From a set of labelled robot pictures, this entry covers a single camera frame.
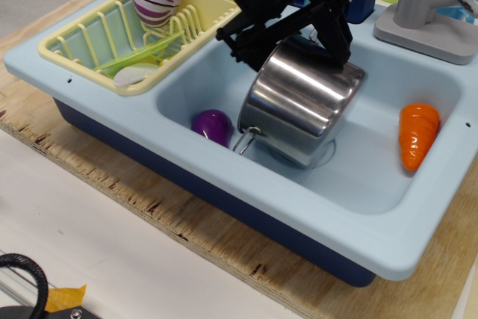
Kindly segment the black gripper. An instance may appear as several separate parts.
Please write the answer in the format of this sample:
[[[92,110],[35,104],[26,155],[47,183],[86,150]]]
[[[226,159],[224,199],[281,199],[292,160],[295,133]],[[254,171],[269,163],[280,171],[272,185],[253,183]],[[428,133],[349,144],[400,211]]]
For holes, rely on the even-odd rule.
[[[324,0],[303,5],[303,0],[234,0],[240,14],[217,32],[231,56],[258,72],[277,43],[307,25],[335,60],[344,65],[350,58],[350,32],[345,12],[350,0]]]

